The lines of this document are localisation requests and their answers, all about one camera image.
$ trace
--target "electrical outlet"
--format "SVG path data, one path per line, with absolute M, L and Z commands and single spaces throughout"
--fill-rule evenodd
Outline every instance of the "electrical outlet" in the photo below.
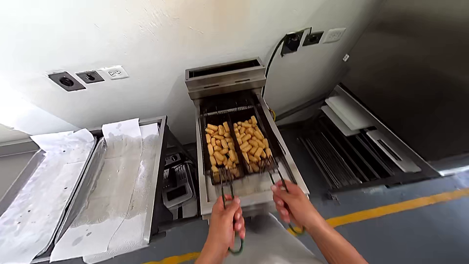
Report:
M 331 29 L 327 32 L 323 43 L 331 43 L 331 42 L 336 42 L 339 41 L 343 34 L 345 32 L 345 28 L 336 28 L 336 29 Z
M 302 36 L 303 31 L 287 34 L 283 40 L 280 55 L 283 57 L 285 54 L 296 52 L 300 46 Z
M 111 80 L 124 79 L 129 77 L 127 72 L 120 65 L 102 68 L 99 69 L 99 71 L 103 72 Z
M 308 45 L 313 45 L 313 44 L 319 43 L 323 33 L 324 33 L 324 31 L 315 32 L 315 33 L 311 33 L 311 34 L 306 35 L 306 37 L 304 38 L 304 41 L 303 41 L 303 46 L 308 46 Z

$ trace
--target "yellow floor stripe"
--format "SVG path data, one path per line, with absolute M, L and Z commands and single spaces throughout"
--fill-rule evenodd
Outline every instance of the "yellow floor stripe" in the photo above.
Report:
M 187 253 L 187 254 L 180 255 L 180 256 L 170 256 L 161 261 L 146 262 L 144 264 L 179 264 L 185 261 L 194 260 L 198 258 L 199 255 L 200 255 L 200 252 L 192 252 L 192 253 Z
M 333 217 L 329 218 L 326 221 L 332 226 L 337 227 L 340 225 L 350 224 L 354 222 L 359 222 L 371 218 L 377 218 L 397 212 L 402 212 L 406 210 L 411 210 L 431 204 L 435 204 L 438 202 L 447 202 L 451 200 L 460 199 L 464 196 L 469 196 L 469 188 L 455 190 L 452 192 L 446 192 L 436 195 L 431 195 L 427 197 L 421 197 L 405 202 L 398 202 L 390 205 L 385 205 L 381 207 L 376 207 L 373 209 L 363 210 L 355 213 L 351 213 L 348 215 L 340 216 L 340 217 Z M 301 232 L 299 227 L 294 227 L 297 232 Z M 292 235 L 296 236 L 296 234 L 289 228 L 287 229 Z M 185 261 L 197 259 L 200 255 L 200 252 L 192 252 L 187 253 L 180 256 L 171 256 L 167 257 L 161 261 L 151 261 L 146 262 L 144 264 L 179 264 Z

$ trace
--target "person's right hand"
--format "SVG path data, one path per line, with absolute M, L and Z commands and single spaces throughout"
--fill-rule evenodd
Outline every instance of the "person's right hand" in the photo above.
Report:
M 309 228 L 324 220 L 298 185 L 288 180 L 285 185 L 288 193 L 281 180 L 271 187 L 275 206 L 284 222 L 293 221 L 298 227 Z

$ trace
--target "stainless steel tray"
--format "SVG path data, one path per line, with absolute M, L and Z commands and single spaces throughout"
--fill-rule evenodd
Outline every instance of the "stainless steel tray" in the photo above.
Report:
M 96 145 L 96 138 L 94 138 L 93 148 L 95 145 Z M 25 165 L 23 165 L 25 158 L 30 156 L 32 153 L 33 153 L 32 157 L 29 159 L 29 161 Z M 78 177 L 78 180 L 76 181 L 76 184 L 72 189 L 70 197 L 74 196 L 78 186 L 80 185 L 80 182 L 83 178 L 87 164 L 89 160 L 91 159 L 92 153 L 93 151 L 90 151 L 85 161 L 85 165 L 83 166 L 83 169 L 80 172 L 80 176 Z M 11 184 L 8 190 L 3 195 L 2 199 L 0 200 L 0 215 L 2 215 L 8 209 L 10 204 L 18 195 L 19 191 L 28 182 L 28 180 L 36 171 L 36 169 L 44 160 L 44 158 L 45 158 L 45 151 L 39 149 L 39 147 L 32 140 L 22 140 L 18 142 L 12 142 L 11 144 L 5 143 L 5 144 L 0 145 L 0 164 L 2 164 L 2 166 L 0 166 L 1 168 L 0 172 L 2 175 L 2 181 L 5 181 L 5 185 L 8 183 Z M 21 172 L 18 174 L 17 170 L 18 170 L 18 167 L 21 165 L 23 165 L 24 167 L 21 170 Z M 67 201 L 64 212 L 62 213 L 62 216 L 60 217 L 58 221 L 58 224 L 54 230 L 54 233 L 48 245 L 38 254 L 37 258 L 41 257 L 41 255 L 44 255 L 44 253 L 49 251 L 49 249 L 51 248 L 54 238 L 56 237 L 58 231 L 63 225 L 65 215 L 66 215 L 65 212 L 67 211 L 67 208 L 73 206 L 73 203 L 74 203 L 73 198 Z
M 146 215 L 146 220 L 145 220 L 145 229 L 143 233 L 143 238 L 144 241 L 147 243 L 150 241 L 151 235 L 154 233 L 151 231 L 152 228 L 152 222 L 154 220 L 154 205 L 159 202 L 159 199 L 156 199 L 156 193 L 157 193 L 157 187 L 160 188 L 161 185 L 158 185 L 158 183 L 162 180 L 158 178 L 159 173 L 161 176 L 163 175 L 163 169 L 164 169 L 164 162 L 165 162 L 165 157 L 162 155 L 162 149 L 163 146 L 166 146 L 166 138 L 165 138 L 165 128 L 166 128 L 166 116 L 160 116 L 157 118 L 153 119 L 147 119 L 147 120 L 142 120 L 139 122 L 140 126 L 147 125 L 147 124 L 154 124 L 158 123 L 159 125 L 159 136 L 157 137 L 154 148 L 156 148 L 156 158 L 155 158 L 155 165 L 153 168 L 152 172 L 152 178 L 151 178 L 151 186 L 150 186 L 150 193 L 148 196 L 148 206 L 147 206 L 147 215 Z M 65 217 L 65 220 L 63 222 L 63 225 L 61 226 L 61 229 L 59 231 L 59 234 L 56 236 L 56 242 L 63 236 L 67 228 L 72 224 L 73 220 L 76 218 L 76 216 L 80 213 L 80 210 L 82 209 L 83 205 L 86 203 L 86 200 L 88 198 L 88 195 L 90 194 L 91 190 L 94 187 L 95 181 L 97 177 L 99 176 L 103 164 L 104 164 L 104 157 L 106 153 L 106 141 L 103 137 L 102 131 L 100 128 L 97 129 L 92 129 L 91 133 L 99 138 L 98 144 L 96 145 L 96 148 L 94 149 L 92 155 L 91 155 L 91 160 L 88 163 L 88 166 L 86 166 L 83 180 L 80 183 L 80 186 L 78 187 L 76 194 L 73 197 L 73 205 L 70 206 L 68 209 L 67 215 Z

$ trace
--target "black cable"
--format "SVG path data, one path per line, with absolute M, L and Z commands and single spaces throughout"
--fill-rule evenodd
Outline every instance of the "black cable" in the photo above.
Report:
M 267 84 L 267 75 L 269 74 L 270 65 L 272 64 L 273 58 L 275 57 L 275 54 L 277 53 L 277 50 L 279 49 L 280 45 L 285 41 L 286 37 L 287 37 L 286 35 L 283 36 L 283 38 L 279 41 L 279 43 L 277 44 L 277 46 L 273 50 L 272 55 L 270 56 L 269 63 L 267 64 L 267 68 L 265 69 L 265 83 L 266 84 Z M 262 87 L 262 97 L 264 97 L 264 91 L 265 91 L 265 85 L 264 85 L 264 87 Z
M 307 29 L 310 29 L 310 34 L 311 34 L 311 31 L 313 30 L 313 27 L 309 27 L 309 28 L 304 28 L 302 30 L 299 30 L 295 33 L 298 33 L 298 32 L 302 32 L 302 31 L 305 31 Z M 277 46 L 275 47 L 275 49 L 273 50 L 273 53 L 272 55 L 270 56 L 270 60 L 269 60 L 269 63 L 267 64 L 267 68 L 265 69 L 265 83 L 267 84 L 267 75 L 269 74 L 269 69 L 270 69 L 270 65 L 272 64 L 272 61 L 273 61 L 273 58 L 275 57 L 275 54 L 277 53 L 277 50 L 279 49 L 280 45 L 282 44 L 282 42 L 285 41 L 285 38 L 287 37 L 288 34 L 286 34 L 285 36 L 283 36 L 283 38 L 279 41 L 279 43 L 277 44 Z M 264 97 L 264 91 L 265 91 L 265 85 L 264 87 L 262 87 L 262 97 Z

